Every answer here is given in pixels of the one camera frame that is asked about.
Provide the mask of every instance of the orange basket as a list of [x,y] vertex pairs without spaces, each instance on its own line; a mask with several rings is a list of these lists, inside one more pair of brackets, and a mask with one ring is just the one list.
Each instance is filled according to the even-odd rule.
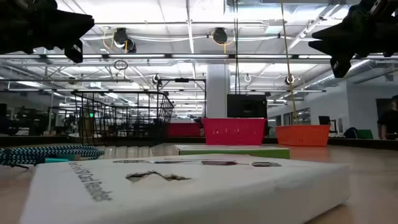
[[330,125],[288,125],[276,127],[278,143],[286,146],[326,146]]

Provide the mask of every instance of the table surface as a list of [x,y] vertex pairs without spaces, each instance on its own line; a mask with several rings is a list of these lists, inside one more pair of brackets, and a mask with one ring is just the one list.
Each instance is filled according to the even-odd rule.
[[[398,220],[398,151],[355,147],[289,147],[292,159],[333,162],[351,167],[351,197],[343,205],[307,224],[393,224]],[[173,145],[107,147],[102,159],[172,156]],[[1,223],[17,223],[29,190],[34,168],[0,167]]]

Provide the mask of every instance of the pink basket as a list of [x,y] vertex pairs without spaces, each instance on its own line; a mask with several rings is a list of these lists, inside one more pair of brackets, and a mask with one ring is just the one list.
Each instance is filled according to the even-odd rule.
[[326,146],[330,125],[288,125],[276,127],[278,143],[286,146]]
[[205,118],[206,144],[259,146],[265,123],[263,118]]

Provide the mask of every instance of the person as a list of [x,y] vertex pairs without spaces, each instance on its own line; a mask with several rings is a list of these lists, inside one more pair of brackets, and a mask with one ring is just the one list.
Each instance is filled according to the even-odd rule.
[[378,121],[381,126],[381,139],[395,140],[396,136],[392,134],[398,133],[398,95],[391,98],[391,110],[384,112]]

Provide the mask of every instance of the metal wire rack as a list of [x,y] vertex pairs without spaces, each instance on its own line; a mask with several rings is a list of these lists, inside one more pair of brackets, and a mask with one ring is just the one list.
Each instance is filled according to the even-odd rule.
[[118,91],[134,101],[121,99],[116,105],[101,101],[103,91],[74,91],[78,111],[79,138],[82,144],[114,144],[134,138],[150,138],[160,144],[167,134],[173,104],[164,93]]

